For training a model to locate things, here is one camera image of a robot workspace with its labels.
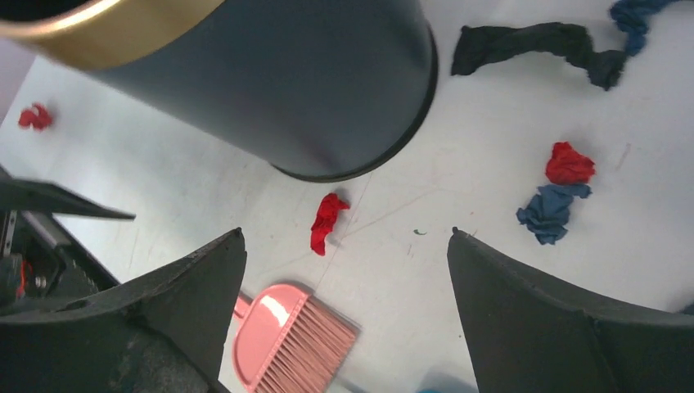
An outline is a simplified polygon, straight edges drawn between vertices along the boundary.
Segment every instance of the cloth scrap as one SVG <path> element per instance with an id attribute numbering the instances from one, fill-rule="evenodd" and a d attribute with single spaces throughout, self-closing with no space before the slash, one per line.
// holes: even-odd
<path id="1" fill-rule="evenodd" d="M 670 3 L 679 0 L 619 0 L 610 8 L 610 17 L 617 29 L 627 34 L 624 51 L 636 56 L 646 46 L 648 17 L 663 11 Z"/>
<path id="2" fill-rule="evenodd" d="M 340 210 L 347 209 L 349 209 L 349 205 L 341 201 L 334 192 L 323 198 L 316 213 L 316 221 L 311 227 L 311 250 L 315 251 L 316 254 L 325 255 L 325 238 L 335 227 Z"/>
<path id="3" fill-rule="evenodd" d="M 557 142 L 545 174 L 550 182 L 560 185 L 588 183 L 595 174 L 593 160 L 578 153 L 568 142 Z"/>
<path id="4" fill-rule="evenodd" d="M 486 64 L 527 52 L 549 52 L 588 72 L 590 83 L 609 90 L 617 85 L 627 56 L 622 51 L 595 52 L 588 30 L 580 25 L 542 23 L 523 29 L 463 26 L 453 55 L 451 75 L 471 75 Z"/>
<path id="5" fill-rule="evenodd" d="M 40 132 L 53 124 L 53 118 L 51 114 L 48 113 L 45 106 L 34 103 L 30 108 L 24 109 L 21 112 L 17 124 L 23 129 L 32 127 Z"/>
<path id="6" fill-rule="evenodd" d="M 538 187 L 538 191 L 528 207 L 518 209 L 516 217 L 535 234 L 540 244 L 555 244 L 568 232 L 564 225 L 569 222 L 569 206 L 574 197 L 587 198 L 591 194 L 590 186 L 548 184 Z"/>

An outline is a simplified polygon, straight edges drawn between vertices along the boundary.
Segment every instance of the black trash can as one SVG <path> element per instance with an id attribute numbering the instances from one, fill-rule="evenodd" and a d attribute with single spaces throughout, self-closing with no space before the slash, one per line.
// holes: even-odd
<path id="1" fill-rule="evenodd" d="M 417 0 L 22 0 L 0 36 L 317 182 L 394 156 L 438 70 Z"/>

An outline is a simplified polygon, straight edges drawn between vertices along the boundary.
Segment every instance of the white floor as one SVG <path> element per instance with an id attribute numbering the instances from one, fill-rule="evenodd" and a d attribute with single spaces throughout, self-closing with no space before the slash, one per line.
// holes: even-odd
<path id="1" fill-rule="evenodd" d="M 61 219 L 120 280 L 240 226 L 249 254 L 244 291 L 298 280 L 361 326 L 338 382 L 414 392 L 444 373 L 474 385 L 446 262 L 453 226 L 607 296 L 665 310 L 694 300 L 694 43 L 687 38 L 694 3 L 653 19 L 649 46 L 608 93 L 549 55 L 447 76 L 464 24 L 577 22 L 590 27 L 598 48 L 618 48 L 610 3 L 424 0 L 443 69 L 429 117 L 393 160 L 342 184 L 295 181 L 41 59 L 0 128 L 0 163 L 137 213 L 122 224 Z M 58 112 L 52 130 L 16 127 L 31 102 Z M 544 164 L 559 140 L 591 156 L 598 174 L 594 195 L 573 206 L 567 237 L 540 246 L 515 212 L 547 182 Z M 309 249 L 309 227 L 335 188 L 353 208 L 319 257 Z M 220 379 L 242 391 L 228 355 Z"/>

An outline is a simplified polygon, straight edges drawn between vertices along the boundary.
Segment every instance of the dustpan brush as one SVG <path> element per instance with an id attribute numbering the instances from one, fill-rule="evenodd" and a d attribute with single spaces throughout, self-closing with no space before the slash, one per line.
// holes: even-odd
<path id="1" fill-rule="evenodd" d="M 325 391 L 356 336 L 356 329 L 310 296 L 297 314 L 255 391 Z"/>

